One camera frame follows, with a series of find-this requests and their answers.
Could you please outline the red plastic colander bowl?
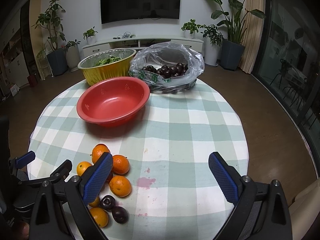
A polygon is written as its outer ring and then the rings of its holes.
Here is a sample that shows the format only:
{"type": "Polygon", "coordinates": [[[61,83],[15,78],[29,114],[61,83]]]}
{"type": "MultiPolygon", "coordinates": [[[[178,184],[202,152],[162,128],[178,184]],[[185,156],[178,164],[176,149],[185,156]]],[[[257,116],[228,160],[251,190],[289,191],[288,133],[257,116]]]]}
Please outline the red plastic colander bowl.
{"type": "Polygon", "coordinates": [[[86,89],[76,111],[85,122],[116,127],[132,120],[149,96],[150,89],[144,81],[136,77],[114,77],[86,89]]]}

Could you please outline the dark plum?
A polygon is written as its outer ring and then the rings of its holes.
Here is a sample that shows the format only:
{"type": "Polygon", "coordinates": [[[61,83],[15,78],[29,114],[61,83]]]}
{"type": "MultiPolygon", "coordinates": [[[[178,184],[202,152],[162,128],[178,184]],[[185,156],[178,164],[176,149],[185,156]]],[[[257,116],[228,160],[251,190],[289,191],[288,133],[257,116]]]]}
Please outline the dark plum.
{"type": "Polygon", "coordinates": [[[112,209],[112,217],[118,224],[125,224],[129,220],[129,214],[122,206],[115,206],[112,209]]]}
{"type": "Polygon", "coordinates": [[[116,200],[111,195],[106,195],[100,200],[100,207],[105,211],[112,211],[112,209],[116,206],[116,200]]]}

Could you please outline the large leaf plant dark pot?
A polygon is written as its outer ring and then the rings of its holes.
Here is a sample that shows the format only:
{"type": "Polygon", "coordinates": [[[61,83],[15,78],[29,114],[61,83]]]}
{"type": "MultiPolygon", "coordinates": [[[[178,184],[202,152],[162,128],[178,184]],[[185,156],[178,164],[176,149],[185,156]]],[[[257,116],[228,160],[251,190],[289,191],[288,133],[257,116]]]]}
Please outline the large leaf plant dark pot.
{"type": "Polygon", "coordinates": [[[223,9],[222,0],[211,1],[219,6],[219,9],[212,12],[211,18],[216,20],[220,16],[223,16],[224,19],[216,25],[218,27],[224,25],[227,28],[227,38],[222,41],[220,66],[223,69],[235,71],[240,64],[245,50],[242,40],[247,30],[247,27],[245,27],[246,16],[250,14],[264,20],[266,15],[259,9],[246,9],[246,0],[242,2],[239,0],[228,0],[230,11],[223,9]]]}

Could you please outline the green checkered tablecloth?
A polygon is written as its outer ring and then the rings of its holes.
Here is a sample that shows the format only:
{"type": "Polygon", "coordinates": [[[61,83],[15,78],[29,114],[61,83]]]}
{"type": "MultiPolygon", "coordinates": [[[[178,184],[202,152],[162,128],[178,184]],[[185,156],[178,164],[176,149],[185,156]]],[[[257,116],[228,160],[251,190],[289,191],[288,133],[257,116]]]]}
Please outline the green checkered tablecloth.
{"type": "Polygon", "coordinates": [[[177,94],[151,94],[136,118],[106,128],[84,122],[76,103],[87,89],[80,81],[54,98],[30,138],[36,158],[31,179],[49,176],[63,161],[90,161],[95,145],[127,157],[132,192],[117,202],[129,213],[104,228],[109,239],[213,239],[231,213],[209,167],[217,151],[244,175],[248,147],[240,118],[213,88],[197,81],[177,94]]]}

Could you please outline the small plant on cabinet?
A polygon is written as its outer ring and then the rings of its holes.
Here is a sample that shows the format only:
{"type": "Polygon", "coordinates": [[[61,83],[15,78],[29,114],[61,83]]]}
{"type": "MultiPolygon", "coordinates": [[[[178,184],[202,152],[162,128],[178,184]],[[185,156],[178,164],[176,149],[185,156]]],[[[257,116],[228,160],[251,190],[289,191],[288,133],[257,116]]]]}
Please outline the small plant on cabinet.
{"type": "Polygon", "coordinates": [[[86,40],[87,44],[94,44],[97,41],[95,26],[88,29],[83,33],[83,39],[86,40]]]}
{"type": "Polygon", "coordinates": [[[201,27],[200,24],[196,23],[195,19],[190,19],[189,22],[185,22],[182,27],[181,31],[184,32],[184,37],[192,39],[195,36],[195,33],[199,32],[199,28],[201,27]]]}

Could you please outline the white storage cabinet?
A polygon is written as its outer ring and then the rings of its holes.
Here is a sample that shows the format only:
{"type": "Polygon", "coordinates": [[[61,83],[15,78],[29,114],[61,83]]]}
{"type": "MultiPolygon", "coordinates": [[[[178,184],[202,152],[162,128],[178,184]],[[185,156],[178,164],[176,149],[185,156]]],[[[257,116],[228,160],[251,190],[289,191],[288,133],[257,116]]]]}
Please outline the white storage cabinet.
{"type": "Polygon", "coordinates": [[[1,33],[1,60],[7,76],[6,83],[13,83],[18,87],[29,84],[29,72],[22,49],[20,10],[1,33]]]}

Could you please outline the clear plastic bag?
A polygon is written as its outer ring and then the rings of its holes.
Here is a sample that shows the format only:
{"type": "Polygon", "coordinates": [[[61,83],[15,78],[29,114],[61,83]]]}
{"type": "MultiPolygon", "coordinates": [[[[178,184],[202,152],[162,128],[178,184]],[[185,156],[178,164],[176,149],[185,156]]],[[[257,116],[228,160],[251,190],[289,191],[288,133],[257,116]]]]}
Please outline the clear plastic bag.
{"type": "Polygon", "coordinates": [[[129,68],[129,75],[144,81],[151,92],[173,94],[193,87],[203,72],[202,54],[174,42],[139,51],[129,68]]]}

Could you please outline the white tv cabinet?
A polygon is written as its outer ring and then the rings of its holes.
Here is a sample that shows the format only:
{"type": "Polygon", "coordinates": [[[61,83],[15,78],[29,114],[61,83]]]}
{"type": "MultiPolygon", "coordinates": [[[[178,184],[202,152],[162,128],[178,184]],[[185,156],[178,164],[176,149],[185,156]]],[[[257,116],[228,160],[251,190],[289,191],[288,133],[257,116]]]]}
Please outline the white tv cabinet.
{"type": "Polygon", "coordinates": [[[185,47],[191,48],[201,54],[204,53],[204,42],[200,39],[185,38],[180,36],[138,36],[129,38],[111,38],[108,40],[98,41],[94,44],[88,44],[82,48],[84,57],[106,51],[109,49],[117,48],[129,48],[136,51],[147,48],[153,44],[162,42],[174,42],[176,44],[182,44],[185,47]]]}

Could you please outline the small orange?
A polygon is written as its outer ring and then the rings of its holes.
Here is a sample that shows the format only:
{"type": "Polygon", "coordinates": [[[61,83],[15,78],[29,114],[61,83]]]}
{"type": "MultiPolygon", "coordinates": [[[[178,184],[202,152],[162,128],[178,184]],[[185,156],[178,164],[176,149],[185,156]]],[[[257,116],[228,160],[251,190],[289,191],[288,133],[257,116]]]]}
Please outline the small orange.
{"type": "Polygon", "coordinates": [[[100,205],[100,197],[97,196],[95,200],[88,204],[90,207],[98,207],[100,205]]]}

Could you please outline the gold foil bowl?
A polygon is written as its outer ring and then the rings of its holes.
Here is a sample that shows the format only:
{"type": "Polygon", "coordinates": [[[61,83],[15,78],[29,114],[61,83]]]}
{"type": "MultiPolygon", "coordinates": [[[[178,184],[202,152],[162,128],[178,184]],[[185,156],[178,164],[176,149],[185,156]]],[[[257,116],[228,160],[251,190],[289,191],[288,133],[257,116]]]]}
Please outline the gold foil bowl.
{"type": "Polygon", "coordinates": [[[109,49],[84,58],[78,63],[78,68],[82,71],[88,85],[92,86],[113,77],[128,76],[130,62],[136,53],[134,49],[109,49]],[[111,56],[121,57],[122,60],[103,66],[95,66],[99,60],[111,56]]]}

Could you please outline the beige curtain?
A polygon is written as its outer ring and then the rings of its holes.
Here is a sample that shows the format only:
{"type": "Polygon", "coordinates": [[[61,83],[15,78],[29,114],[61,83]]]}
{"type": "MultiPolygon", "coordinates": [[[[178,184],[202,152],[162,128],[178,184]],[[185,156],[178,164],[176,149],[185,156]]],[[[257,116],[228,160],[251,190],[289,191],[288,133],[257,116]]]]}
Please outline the beige curtain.
{"type": "MultiPolygon", "coordinates": [[[[265,0],[246,0],[245,9],[258,9],[265,12],[265,0]]],[[[241,58],[240,68],[246,74],[251,74],[260,46],[264,20],[249,12],[245,17],[245,21],[244,28],[246,28],[246,32],[242,42],[245,49],[241,58]]]]}

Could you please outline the smooth yellow orange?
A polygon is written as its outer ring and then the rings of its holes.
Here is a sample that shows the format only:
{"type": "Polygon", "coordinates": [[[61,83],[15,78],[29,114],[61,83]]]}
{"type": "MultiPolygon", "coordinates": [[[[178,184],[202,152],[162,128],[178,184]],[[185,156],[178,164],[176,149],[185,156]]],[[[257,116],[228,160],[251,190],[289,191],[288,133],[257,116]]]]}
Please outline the smooth yellow orange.
{"type": "Polygon", "coordinates": [[[91,167],[92,164],[90,162],[87,161],[82,161],[80,163],[78,163],[77,167],[76,167],[76,173],[78,176],[82,176],[83,173],[87,170],[87,168],[91,167]]]}

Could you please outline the wall mounted black television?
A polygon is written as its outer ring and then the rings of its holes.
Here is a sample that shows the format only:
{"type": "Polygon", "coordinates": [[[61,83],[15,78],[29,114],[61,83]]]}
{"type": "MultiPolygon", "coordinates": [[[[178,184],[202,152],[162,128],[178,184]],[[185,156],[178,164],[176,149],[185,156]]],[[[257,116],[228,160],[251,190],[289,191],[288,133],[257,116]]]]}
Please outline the wall mounted black television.
{"type": "Polygon", "coordinates": [[[100,0],[101,23],[167,18],[178,20],[181,0],[100,0]]]}

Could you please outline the green leafy vegetables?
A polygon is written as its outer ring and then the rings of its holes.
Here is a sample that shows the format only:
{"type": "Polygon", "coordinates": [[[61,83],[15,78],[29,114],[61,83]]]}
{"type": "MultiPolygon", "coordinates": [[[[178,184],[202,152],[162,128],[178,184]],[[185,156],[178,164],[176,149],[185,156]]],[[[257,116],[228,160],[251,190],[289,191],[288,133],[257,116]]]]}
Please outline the green leafy vegetables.
{"type": "Polygon", "coordinates": [[[111,56],[111,57],[108,57],[108,58],[104,58],[104,59],[99,60],[99,61],[95,64],[95,66],[103,66],[103,65],[106,65],[106,64],[111,64],[111,63],[120,61],[120,60],[122,60],[121,57],[111,56]]]}

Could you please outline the plant in white ribbed pot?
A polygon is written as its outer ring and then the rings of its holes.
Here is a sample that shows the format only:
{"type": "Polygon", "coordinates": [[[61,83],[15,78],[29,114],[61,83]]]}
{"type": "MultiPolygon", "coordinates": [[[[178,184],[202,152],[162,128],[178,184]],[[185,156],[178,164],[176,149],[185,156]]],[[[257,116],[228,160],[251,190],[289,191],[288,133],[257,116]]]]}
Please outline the plant in white ribbed pot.
{"type": "Polygon", "coordinates": [[[74,41],[68,41],[65,45],[67,66],[71,72],[78,69],[78,63],[80,62],[80,54],[78,45],[81,41],[75,39],[74,41]]]}

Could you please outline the bushy plant in white pot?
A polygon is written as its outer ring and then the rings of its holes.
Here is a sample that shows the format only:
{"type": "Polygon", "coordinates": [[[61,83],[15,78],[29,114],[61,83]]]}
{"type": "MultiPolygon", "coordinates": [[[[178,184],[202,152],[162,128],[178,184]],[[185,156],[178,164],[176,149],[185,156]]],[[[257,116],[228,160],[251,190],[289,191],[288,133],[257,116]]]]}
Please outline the bushy plant in white pot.
{"type": "Polygon", "coordinates": [[[198,24],[198,28],[202,29],[201,34],[204,38],[204,62],[211,67],[217,67],[217,58],[222,46],[223,35],[214,24],[198,24]]]}

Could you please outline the small plant on cabinet left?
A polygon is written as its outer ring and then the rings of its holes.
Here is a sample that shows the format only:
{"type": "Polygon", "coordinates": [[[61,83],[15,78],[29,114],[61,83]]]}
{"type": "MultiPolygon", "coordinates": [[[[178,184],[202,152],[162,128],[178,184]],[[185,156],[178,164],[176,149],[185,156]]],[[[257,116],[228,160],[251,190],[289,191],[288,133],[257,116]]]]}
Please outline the small plant on cabinet left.
{"type": "Polygon", "coordinates": [[[87,44],[94,44],[97,41],[95,26],[88,29],[83,33],[83,39],[86,40],[87,44]]]}

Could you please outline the pile of dark cherries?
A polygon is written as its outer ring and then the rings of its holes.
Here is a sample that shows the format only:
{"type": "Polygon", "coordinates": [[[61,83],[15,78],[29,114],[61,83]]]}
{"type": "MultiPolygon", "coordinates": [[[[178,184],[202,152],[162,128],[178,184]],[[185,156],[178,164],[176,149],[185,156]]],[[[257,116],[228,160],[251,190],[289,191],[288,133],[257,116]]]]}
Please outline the pile of dark cherries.
{"type": "Polygon", "coordinates": [[[163,65],[158,69],[156,69],[152,65],[148,65],[146,67],[143,67],[142,70],[146,72],[151,72],[153,74],[158,74],[163,78],[168,79],[170,77],[178,77],[184,75],[188,70],[188,65],[179,62],[175,66],[163,65]]]}

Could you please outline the tall plant in dark pot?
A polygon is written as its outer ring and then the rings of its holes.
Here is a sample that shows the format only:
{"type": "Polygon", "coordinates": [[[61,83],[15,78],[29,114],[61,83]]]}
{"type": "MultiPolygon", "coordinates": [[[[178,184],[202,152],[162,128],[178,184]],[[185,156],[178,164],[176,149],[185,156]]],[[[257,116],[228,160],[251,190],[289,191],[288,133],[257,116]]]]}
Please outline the tall plant in dark pot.
{"type": "Polygon", "coordinates": [[[61,12],[66,12],[62,5],[59,4],[61,0],[50,0],[49,7],[37,17],[34,24],[35,29],[41,27],[47,32],[47,43],[51,49],[46,55],[49,66],[52,70],[53,76],[60,76],[67,71],[67,62],[65,52],[59,45],[59,41],[66,41],[63,32],[61,12]]]}

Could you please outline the small plant on cabinet right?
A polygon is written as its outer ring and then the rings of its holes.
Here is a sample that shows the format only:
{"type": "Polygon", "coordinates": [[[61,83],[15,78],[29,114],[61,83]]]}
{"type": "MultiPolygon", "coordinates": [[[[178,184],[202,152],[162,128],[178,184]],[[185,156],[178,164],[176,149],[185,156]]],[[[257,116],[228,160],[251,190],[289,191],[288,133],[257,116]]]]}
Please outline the small plant on cabinet right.
{"type": "Polygon", "coordinates": [[[192,39],[195,36],[195,33],[199,32],[199,28],[201,27],[200,24],[196,23],[195,19],[190,19],[189,22],[185,22],[182,27],[181,31],[184,32],[184,37],[192,39]]]}

